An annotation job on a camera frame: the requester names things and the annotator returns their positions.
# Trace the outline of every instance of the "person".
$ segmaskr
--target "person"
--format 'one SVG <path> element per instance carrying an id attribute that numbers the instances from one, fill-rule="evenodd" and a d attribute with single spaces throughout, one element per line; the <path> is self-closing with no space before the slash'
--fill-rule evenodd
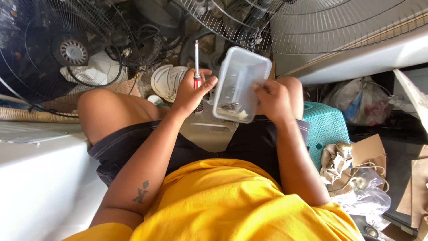
<path id="1" fill-rule="evenodd" d="M 171 106 L 92 90 L 78 113 L 109 188 L 90 227 L 66 241 L 363 240 L 312 163 L 303 89 L 292 77 L 254 86 L 255 119 L 227 149 L 207 152 L 180 133 L 217 78 L 188 71 Z"/>

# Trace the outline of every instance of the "fan motor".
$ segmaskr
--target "fan motor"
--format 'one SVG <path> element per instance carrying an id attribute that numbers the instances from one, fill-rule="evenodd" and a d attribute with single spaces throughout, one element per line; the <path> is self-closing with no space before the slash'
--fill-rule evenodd
<path id="1" fill-rule="evenodd" d="M 88 58 L 88 51 L 79 41 L 69 39 L 64 41 L 60 46 L 62 57 L 71 64 L 81 65 Z"/>

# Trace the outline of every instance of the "yellow t-shirt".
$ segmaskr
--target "yellow t-shirt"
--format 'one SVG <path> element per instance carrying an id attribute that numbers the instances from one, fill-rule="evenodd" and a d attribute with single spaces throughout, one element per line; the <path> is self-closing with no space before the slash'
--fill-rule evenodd
<path id="1" fill-rule="evenodd" d="M 269 174 L 250 162 L 208 159 L 166 176 L 157 200 L 134 231 L 105 223 L 64 241 L 94 240 L 364 239 L 338 204 L 310 207 L 298 195 L 284 195 Z"/>

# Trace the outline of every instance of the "fan guard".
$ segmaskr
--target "fan guard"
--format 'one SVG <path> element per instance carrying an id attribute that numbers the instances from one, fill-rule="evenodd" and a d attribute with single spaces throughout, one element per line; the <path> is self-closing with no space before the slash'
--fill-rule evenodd
<path id="1" fill-rule="evenodd" d="M 38 109 L 75 117 L 84 92 L 129 94 L 138 67 L 147 64 L 138 51 L 124 54 L 138 49 L 136 40 L 108 0 L 2 3 L 0 91 Z"/>
<path id="2" fill-rule="evenodd" d="M 426 0 L 176 0 L 246 48 L 322 54 L 374 44 L 428 22 Z"/>

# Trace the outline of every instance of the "clear plastic box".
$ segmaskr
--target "clear plastic box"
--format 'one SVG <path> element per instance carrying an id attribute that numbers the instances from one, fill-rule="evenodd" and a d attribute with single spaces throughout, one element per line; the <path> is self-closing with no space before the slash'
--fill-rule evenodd
<path id="1" fill-rule="evenodd" d="M 242 123 L 253 121 L 258 101 L 253 85 L 264 85 L 271 67 L 268 58 L 240 47 L 230 48 L 221 64 L 213 115 Z"/>

